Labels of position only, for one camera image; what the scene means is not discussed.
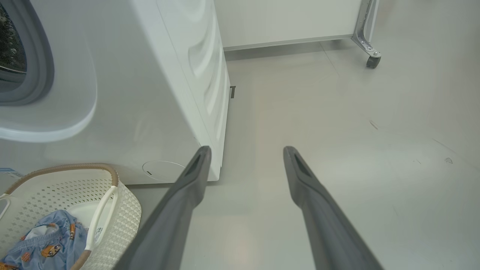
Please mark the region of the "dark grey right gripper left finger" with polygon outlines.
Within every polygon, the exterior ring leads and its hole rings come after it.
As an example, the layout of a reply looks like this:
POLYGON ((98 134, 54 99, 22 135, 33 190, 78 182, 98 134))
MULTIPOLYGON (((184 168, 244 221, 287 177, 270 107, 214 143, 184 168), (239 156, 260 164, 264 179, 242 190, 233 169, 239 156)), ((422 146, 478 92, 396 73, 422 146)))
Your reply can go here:
POLYGON ((205 194, 212 152, 200 147, 141 227, 115 270, 178 270, 193 210, 205 194))

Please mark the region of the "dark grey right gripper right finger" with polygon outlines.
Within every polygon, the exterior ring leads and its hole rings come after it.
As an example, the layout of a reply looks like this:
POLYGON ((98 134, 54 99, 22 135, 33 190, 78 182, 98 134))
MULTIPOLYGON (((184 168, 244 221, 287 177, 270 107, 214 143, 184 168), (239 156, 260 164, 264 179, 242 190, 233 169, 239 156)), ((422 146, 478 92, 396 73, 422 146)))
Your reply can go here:
POLYGON ((283 163, 292 200, 302 210, 316 269, 381 270, 382 265, 295 147, 284 147, 283 163))

